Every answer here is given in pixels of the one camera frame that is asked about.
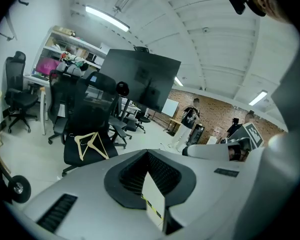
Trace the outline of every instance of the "black monitor screen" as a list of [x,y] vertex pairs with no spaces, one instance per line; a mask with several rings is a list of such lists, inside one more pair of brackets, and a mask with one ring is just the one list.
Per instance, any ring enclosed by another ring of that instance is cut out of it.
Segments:
[[127,98],[161,112],[181,62],[132,50],[109,50],[100,72],[129,87]]

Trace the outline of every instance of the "whiteboard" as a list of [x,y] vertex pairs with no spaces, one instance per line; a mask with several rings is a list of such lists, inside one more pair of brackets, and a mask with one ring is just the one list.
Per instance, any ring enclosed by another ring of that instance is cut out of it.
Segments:
[[170,117],[173,117],[178,105],[179,105],[178,101],[167,98],[166,102],[163,106],[162,113],[164,113]]

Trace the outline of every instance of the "pink bag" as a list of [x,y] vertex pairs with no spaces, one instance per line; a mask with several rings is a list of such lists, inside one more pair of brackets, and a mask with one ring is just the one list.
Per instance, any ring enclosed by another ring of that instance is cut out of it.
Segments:
[[40,58],[36,65],[35,71],[44,75],[49,75],[51,70],[55,70],[61,61],[53,58]]

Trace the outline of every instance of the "white shelving unit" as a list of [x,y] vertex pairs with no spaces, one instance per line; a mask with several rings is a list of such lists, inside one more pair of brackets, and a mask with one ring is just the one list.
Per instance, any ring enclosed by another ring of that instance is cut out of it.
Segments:
[[[38,50],[38,53],[35,57],[35,60],[33,62],[33,66],[32,66],[32,72],[35,70],[35,68],[37,67],[37,63],[40,59],[40,56],[42,55],[43,51],[44,50],[49,50],[51,52],[54,52],[54,53],[58,53],[58,54],[62,54],[63,51],[60,51],[60,50],[57,50],[57,49],[54,49],[50,46],[46,46],[46,43],[48,41],[48,39],[50,37],[53,37],[55,38],[56,40],[59,40],[59,41],[62,41],[66,44],[69,44],[69,45],[73,45],[75,47],[78,47],[78,48],[82,48],[86,51],[88,51],[89,53],[92,53],[94,55],[97,55],[103,59],[106,58],[107,56],[107,52],[101,50],[100,48],[86,42],[86,41],[83,41],[83,40],[80,40],[78,38],[75,38],[73,36],[69,36],[69,35],[66,35],[66,34],[63,34],[63,33],[60,33],[60,32],[57,32],[57,31],[54,31],[53,28],[51,27],[49,32],[47,33],[45,39],[43,40],[39,50]],[[84,61],[85,63],[87,63],[88,65],[92,66],[92,67],[95,67],[96,69],[100,69],[102,65],[97,65],[95,63],[92,63],[90,61],[87,61],[85,60]]]

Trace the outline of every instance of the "brick wall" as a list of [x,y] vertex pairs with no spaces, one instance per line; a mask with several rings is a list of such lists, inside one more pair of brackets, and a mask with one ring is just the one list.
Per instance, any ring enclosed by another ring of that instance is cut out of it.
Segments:
[[[173,118],[179,122],[181,121],[183,108],[192,104],[194,98],[200,99],[200,119],[197,119],[193,126],[195,127],[196,124],[201,123],[205,127],[204,132],[198,142],[199,144],[206,144],[208,142],[208,139],[212,135],[215,127],[220,127],[223,130],[221,134],[226,132],[232,125],[233,118],[239,118],[239,123],[243,124],[245,116],[248,113],[248,111],[244,109],[237,107],[235,108],[231,104],[223,101],[186,91],[172,89],[168,98],[179,102],[179,105],[173,116]],[[153,115],[154,112],[149,110],[149,114]],[[169,118],[170,116],[166,114],[156,112],[153,120],[162,127],[167,128],[168,123],[170,122]],[[267,145],[272,136],[283,132],[282,129],[278,128],[273,123],[260,118],[259,116],[255,116],[253,123],[263,137],[265,145]]]

